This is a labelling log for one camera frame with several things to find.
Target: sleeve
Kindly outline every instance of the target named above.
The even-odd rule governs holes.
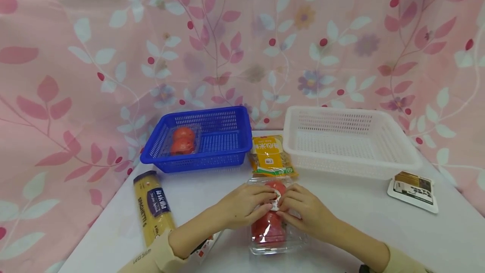
[[[166,230],[159,238],[137,257],[125,264],[118,273],[176,273],[187,262],[173,254],[168,244],[170,230]]]
[[[423,264],[404,254],[402,251],[390,247],[389,245],[387,245],[387,248],[389,249],[390,260],[383,273],[434,273],[423,266]]]

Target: white table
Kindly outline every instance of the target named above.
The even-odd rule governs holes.
[[[256,131],[253,135],[278,133]],[[485,272],[485,219],[423,160],[420,174],[435,180],[438,215],[387,196],[388,181],[300,171],[298,182],[339,218],[403,250],[437,273]],[[114,273],[144,249],[133,179],[152,169],[151,165],[137,166],[60,273]],[[181,225],[249,177],[250,167],[245,162],[231,170],[163,175],[162,187],[175,223]],[[351,273],[358,272],[360,265],[346,252],[316,241],[299,253],[255,257],[248,250],[247,230],[226,230],[201,266],[192,262],[182,272]]]

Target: red tomato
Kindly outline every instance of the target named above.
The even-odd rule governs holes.
[[[265,185],[277,190],[281,195],[283,195],[286,192],[286,186],[281,181],[272,180],[272,181],[268,181]]]
[[[253,241],[267,247],[280,247],[286,241],[282,219],[271,211],[252,224],[251,232]]]
[[[173,132],[172,140],[177,141],[182,137],[185,137],[190,139],[191,141],[194,141],[195,133],[194,131],[192,131],[191,128],[186,126],[181,126]]]
[[[172,143],[172,146],[170,147],[170,155],[191,154],[194,150],[194,142],[187,137],[182,137]]]

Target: blue plastic basket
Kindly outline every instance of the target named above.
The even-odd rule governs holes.
[[[169,130],[199,124],[201,140],[196,154],[160,154]],[[230,167],[243,164],[253,147],[248,110],[243,106],[166,114],[150,135],[140,161],[152,163],[164,173]]]

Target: basket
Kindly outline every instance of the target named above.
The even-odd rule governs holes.
[[[171,128],[198,124],[198,152],[171,156],[162,153]],[[140,161],[152,163],[164,173],[176,173],[241,165],[253,146],[248,110],[243,106],[166,114],[150,135]]]
[[[381,111],[289,107],[283,149],[295,167],[389,179],[422,161],[392,117]]]

